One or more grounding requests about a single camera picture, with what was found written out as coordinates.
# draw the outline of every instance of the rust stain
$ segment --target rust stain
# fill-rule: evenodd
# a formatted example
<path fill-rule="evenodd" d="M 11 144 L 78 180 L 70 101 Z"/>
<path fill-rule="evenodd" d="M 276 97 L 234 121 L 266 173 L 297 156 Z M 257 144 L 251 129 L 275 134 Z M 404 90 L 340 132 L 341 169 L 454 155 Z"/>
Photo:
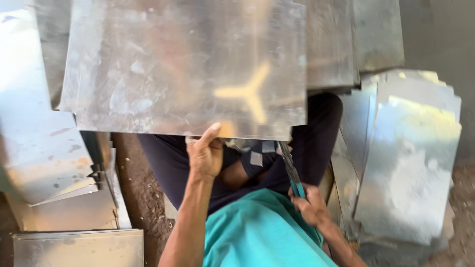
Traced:
<path fill-rule="evenodd" d="M 81 148 L 80 145 L 78 145 L 78 144 L 73 144 L 73 145 L 71 145 L 71 150 L 69 150 L 68 152 L 69 152 L 69 153 L 72 153 L 73 151 L 78 150 L 78 149 L 80 149 L 80 148 Z"/>
<path fill-rule="evenodd" d="M 87 164 L 87 158 L 80 158 L 80 159 L 77 160 L 77 162 L 86 165 Z"/>
<path fill-rule="evenodd" d="M 56 131 L 56 132 L 52 132 L 49 136 L 55 136 L 55 135 L 58 135 L 58 134 L 62 134 L 62 133 L 65 133 L 69 130 L 71 130 L 72 128 L 63 128 L 59 131 Z"/>

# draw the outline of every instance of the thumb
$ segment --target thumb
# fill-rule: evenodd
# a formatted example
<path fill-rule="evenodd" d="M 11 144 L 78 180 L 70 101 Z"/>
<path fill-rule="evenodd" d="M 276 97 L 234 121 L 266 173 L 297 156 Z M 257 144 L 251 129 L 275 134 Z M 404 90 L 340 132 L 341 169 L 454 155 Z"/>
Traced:
<path fill-rule="evenodd" d="M 291 197 L 290 201 L 300 212 L 308 210 L 311 207 L 311 204 L 303 198 Z"/>
<path fill-rule="evenodd" d="M 213 141 L 221 131 L 221 124 L 220 123 L 214 123 L 209 127 L 205 133 L 202 135 L 202 137 L 199 139 L 199 142 L 204 144 L 204 145 L 209 145 L 211 141 Z"/>

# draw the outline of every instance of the man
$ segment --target man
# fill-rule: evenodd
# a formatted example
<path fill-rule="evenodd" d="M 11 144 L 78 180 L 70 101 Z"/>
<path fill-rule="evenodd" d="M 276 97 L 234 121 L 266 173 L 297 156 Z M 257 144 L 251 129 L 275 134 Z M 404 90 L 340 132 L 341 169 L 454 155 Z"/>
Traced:
<path fill-rule="evenodd" d="M 333 267 L 323 240 L 340 266 L 366 266 L 333 224 L 317 187 L 341 116 L 338 97 L 316 95 L 308 100 L 308 124 L 293 128 L 292 156 L 307 199 L 294 196 L 282 157 L 264 153 L 262 167 L 249 164 L 250 153 L 239 155 L 216 138 L 220 124 L 199 139 L 140 135 L 160 186 L 178 208 L 159 266 Z"/>

